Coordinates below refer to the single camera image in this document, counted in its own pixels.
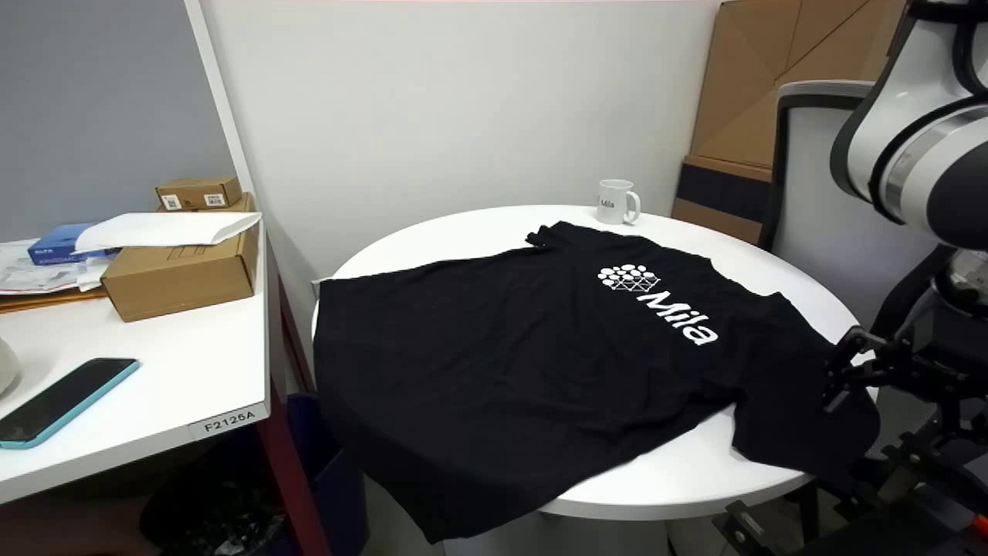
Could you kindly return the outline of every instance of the white logo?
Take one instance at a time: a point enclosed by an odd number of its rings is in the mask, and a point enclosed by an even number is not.
[[[669,304],[669,298],[673,298],[669,291],[653,294],[653,287],[660,280],[656,273],[650,273],[647,266],[611,266],[611,269],[601,269],[595,280],[609,291],[636,294],[638,304],[647,304],[659,318],[673,324],[694,345],[716,342],[716,332],[701,324],[701,322],[710,322],[705,314],[692,309],[690,304]]]

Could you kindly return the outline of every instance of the white table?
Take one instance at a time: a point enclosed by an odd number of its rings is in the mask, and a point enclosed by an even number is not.
[[[364,247],[335,273],[335,280],[415,269],[436,259],[490,257],[526,247],[529,231],[558,221],[618,235],[647,235],[665,247],[708,257],[719,275],[753,294],[784,294],[832,342],[857,324],[857,316],[832,291],[761,247],[647,213],[634,226],[601,226],[594,206],[565,203],[496,206],[431,221]],[[678,443],[574,485],[546,505],[545,514],[616,523],[690,518],[724,514],[733,502],[764,505],[805,483],[802,472],[743,462],[733,450],[733,436],[733,410],[719,410]]]
[[[26,254],[28,243],[0,243],[0,259]],[[21,362],[21,385],[0,399],[0,417],[88,359],[133,357],[142,367],[43,444],[0,450],[0,505],[260,423],[299,546],[325,556],[327,538],[306,472],[280,409],[273,404],[266,332],[266,242],[246,299],[130,324],[113,299],[2,314],[0,336]]]

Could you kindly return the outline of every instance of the round white table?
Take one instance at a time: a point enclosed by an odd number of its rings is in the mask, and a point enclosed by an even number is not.
[[[832,342],[837,342],[857,324],[857,316],[832,291],[753,243],[650,213],[641,213],[634,226],[605,226],[594,218],[594,206],[570,203],[493,206],[431,221],[364,247],[347,266],[339,266],[335,280],[358,280],[415,269],[436,259],[474,259],[529,247],[529,231],[558,221],[618,235],[641,235],[656,243],[708,257],[719,275],[743,285],[751,294],[784,294]],[[736,422],[730,409],[692,432],[568,488],[546,505],[545,514],[611,523],[665,523],[715,517],[733,502],[764,505],[805,483],[802,472],[743,462],[733,450],[733,436]]]

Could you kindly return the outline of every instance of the sticker label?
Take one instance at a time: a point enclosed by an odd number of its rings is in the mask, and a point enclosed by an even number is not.
[[[184,211],[184,198],[178,194],[161,194],[163,211]]]
[[[258,414],[250,409],[246,410],[232,410],[232,414],[221,414],[221,417],[201,423],[201,432],[205,436],[221,436],[221,432],[230,432],[230,430],[242,430],[242,427],[246,427],[252,422],[258,422]]]
[[[226,206],[224,194],[205,194],[208,206]]]

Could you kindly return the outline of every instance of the paper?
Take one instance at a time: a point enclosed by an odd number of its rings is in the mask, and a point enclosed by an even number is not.
[[[74,251],[224,243],[258,223],[260,213],[120,213],[89,226]]]
[[[0,298],[43,298],[60,291],[96,291],[113,257],[88,257],[65,266],[34,266],[31,242],[0,243]]]

